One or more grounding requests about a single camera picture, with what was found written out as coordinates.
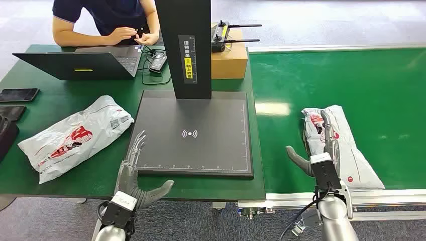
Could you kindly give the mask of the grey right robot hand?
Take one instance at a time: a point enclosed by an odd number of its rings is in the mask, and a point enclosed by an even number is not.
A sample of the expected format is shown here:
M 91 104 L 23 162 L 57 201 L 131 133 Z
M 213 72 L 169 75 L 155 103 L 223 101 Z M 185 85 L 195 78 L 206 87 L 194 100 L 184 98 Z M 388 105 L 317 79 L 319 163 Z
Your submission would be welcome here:
M 334 128 L 332 127 L 331 118 L 329 114 L 325 111 L 321 111 L 321 117 L 323 119 L 323 131 L 322 133 L 325 135 L 324 139 L 324 153 L 328 153 L 330 155 L 330 160 L 333 162 L 334 168 L 339 175 L 340 172 L 340 150 L 339 143 L 335 136 Z M 313 177 L 313 169 L 310 161 L 302 158 L 299 154 L 297 154 L 293 147 L 286 146 L 286 151 L 289 158 L 298 165 L 308 176 Z

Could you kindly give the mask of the person's right hand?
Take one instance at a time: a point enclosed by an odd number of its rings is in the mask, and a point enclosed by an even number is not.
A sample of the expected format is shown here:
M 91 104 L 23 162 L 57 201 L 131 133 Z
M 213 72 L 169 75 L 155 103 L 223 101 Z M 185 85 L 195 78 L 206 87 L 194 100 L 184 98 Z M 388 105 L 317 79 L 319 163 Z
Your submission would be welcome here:
M 130 27 L 119 27 L 113 30 L 111 34 L 104 37 L 104 44 L 106 46 L 113 46 L 120 43 L 122 40 L 131 39 L 135 36 L 137 31 Z

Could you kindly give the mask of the person's left hand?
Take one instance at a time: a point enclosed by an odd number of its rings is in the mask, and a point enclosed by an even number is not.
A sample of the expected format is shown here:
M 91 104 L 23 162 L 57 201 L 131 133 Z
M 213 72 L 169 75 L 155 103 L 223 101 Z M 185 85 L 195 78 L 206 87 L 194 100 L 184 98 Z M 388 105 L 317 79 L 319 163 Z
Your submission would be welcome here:
M 152 46 L 155 45 L 159 40 L 159 33 L 142 33 L 141 36 L 135 35 L 134 41 L 140 45 Z

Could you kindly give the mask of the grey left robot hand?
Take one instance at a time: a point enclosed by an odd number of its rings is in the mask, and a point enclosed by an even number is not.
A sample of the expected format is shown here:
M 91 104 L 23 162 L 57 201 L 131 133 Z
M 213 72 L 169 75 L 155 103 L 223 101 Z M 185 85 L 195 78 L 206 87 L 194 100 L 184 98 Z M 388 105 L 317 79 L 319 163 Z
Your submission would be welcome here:
M 162 186 L 144 191 L 138 185 L 137 161 L 145 143 L 146 132 L 143 130 L 131 142 L 125 159 L 122 160 L 116 181 L 115 192 L 121 191 L 137 200 L 135 209 L 142 209 L 149 204 L 166 196 L 174 185 L 173 180 L 167 180 Z

